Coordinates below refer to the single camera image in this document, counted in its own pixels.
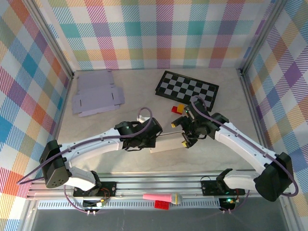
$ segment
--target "black and white checkerboard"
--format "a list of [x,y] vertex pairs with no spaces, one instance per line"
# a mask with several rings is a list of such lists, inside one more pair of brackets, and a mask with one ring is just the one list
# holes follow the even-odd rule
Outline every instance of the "black and white checkerboard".
[[173,72],[165,71],[155,91],[156,95],[189,104],[194,95],[201,96],[207,110],[212,111],[219,86]]

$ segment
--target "colorful plaid wall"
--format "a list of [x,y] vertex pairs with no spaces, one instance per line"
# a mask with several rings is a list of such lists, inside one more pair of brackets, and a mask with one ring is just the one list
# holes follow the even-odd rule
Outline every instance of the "colorful plaid wall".
[[249,70],[250,90],[270,146],[288,153],[308,230],[308,0],[289,0]]
[[0,0],[0,231],[18,226],[30,184],[16,182],[52,139],[67,84],[22,0]]
[[76,70],[239,66],[274,2],[37,0]]

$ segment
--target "red lego brick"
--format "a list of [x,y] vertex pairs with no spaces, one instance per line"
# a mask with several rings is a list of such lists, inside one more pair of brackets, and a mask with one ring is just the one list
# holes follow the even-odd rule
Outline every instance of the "red lego brick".
[[170,204],[169,202],[165,201],[155,201],[154,208],[169,210],[169,204]]
[[171,111],[176,113],[176,114],[180,114],[180,115],[182,114],[182,113],[178,112],[178,108],[176,106],[173,106]]

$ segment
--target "black bracket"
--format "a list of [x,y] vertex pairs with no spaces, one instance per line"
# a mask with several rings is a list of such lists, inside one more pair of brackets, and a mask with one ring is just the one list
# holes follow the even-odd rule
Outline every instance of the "black bracket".
[[[116,182],[115,181],[108,181],[108,182],[101,182],[101,188],[106,188],[110,192],[110,197],[116,195]],[[90,195],[89,192],[83,191],[80,188],[74,188],[74,197],[105,197],[106,191],[98,190],[97,193],[94,195]]]
[[201,189],[203,196],[243,196],[245,195],[244,189],[230,189],[223,192],[217,185],[216,180],[203,180],[201,181]]

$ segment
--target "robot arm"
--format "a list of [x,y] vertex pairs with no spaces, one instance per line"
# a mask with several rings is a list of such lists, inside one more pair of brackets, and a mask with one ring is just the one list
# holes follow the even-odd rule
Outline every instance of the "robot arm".
[[[194,106],[191,103],[185,107],[187,116],[182,116],[171,124],[172,127],[181,125],[184,137],[182,144],[186,148],[191,148],[199,139],[209,136],[234,150],[256,170],[256,173],[250,175],[245,171],[226,169],[216,179],[218,188],[222,192],[230,189],[254,190],[265,199],[275,201],[292,181],[272,159],[282,164],[293,176],[291,158],[285,153],[278,155],[256,143],[240,132],[223,115],[215,113],[210,116],[199,100],[193,103]],[[213,120],[204,118],[195,108]]]
[[42,168],[46,187],[56,188],[61,185],[70,185],[86,191],[89,195],[95,195],[101,187],[96,172],[84,171],[74,165],[110,151],[120,149],[131,151],[130,148],[141,150],[142,148],[155,147],[156,138],[162,132],[162,128],[155,118],[152,118],[150,125],[144,132],[130,137],[131,134],[136,134],[145,128],[149,121],[146,120],[143,123],[122,122],[102,134],[73,143],[58,145],[56,140],[48,142],[40,158],[41,164],[63,150],[68,149],[68,152]]

